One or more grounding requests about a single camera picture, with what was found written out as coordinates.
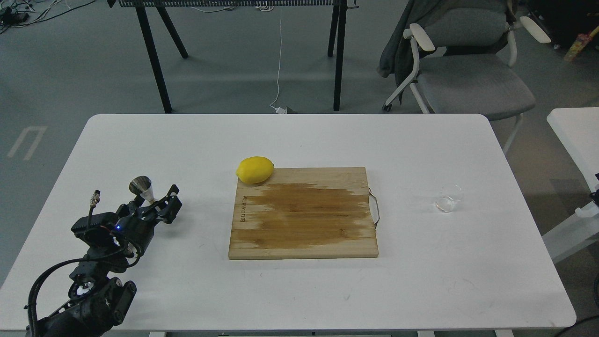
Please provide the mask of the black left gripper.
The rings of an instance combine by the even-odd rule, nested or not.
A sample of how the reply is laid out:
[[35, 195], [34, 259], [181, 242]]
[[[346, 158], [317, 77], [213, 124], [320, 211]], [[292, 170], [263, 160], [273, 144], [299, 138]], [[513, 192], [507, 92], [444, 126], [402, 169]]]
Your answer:
[[172, 224], [177, 218], [182, 207], [179, 191], [177, 185], [171, 185], [165, 197], [146, 207], [141, 207], [146, 200], [140, 195], [128, 204], [121, 204], [116, 212], [117, 222], [113, 233], [136, 248], [139, 256], [143, 256], [154, 237], [158, 222]]

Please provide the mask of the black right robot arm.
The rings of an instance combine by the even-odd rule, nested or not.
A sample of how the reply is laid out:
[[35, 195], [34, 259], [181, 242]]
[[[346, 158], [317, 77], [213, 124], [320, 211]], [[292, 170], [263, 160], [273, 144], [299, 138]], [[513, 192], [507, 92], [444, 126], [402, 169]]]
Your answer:
[[595, 205], [599, 206], [599, 188], [598, 187], [594, 192], [591, 192], [590, 198], [593, 200]]

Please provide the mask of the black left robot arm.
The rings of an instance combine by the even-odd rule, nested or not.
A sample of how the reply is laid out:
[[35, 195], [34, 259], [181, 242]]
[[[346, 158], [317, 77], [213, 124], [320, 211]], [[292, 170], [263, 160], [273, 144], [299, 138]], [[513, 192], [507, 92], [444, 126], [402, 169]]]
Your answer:
[[[33, 283], [25, 305], [28, 314], [28, 337], [100, 337], [124, 322], [137, 292], [135, 282], [122, 282], [109, 273], [124, 273], [145, 254], [158, 223], [171, 224], [182, 203], [179, 188], [172, 185], [157, 200], [146, 176], [131, 181], [129, 190], [135, 198], [115, 212], [94, 214], [99, 203], [96, 190], [87, 216], [77, 220], [71, 230], [88, 245], [79, 259], [58, 263], [39, 275]], [[76, 263], [70, 273], [72, 285], [68, 301], [54, 312], [38, 318], [37, 299], [43, 283], [60, 267]]]

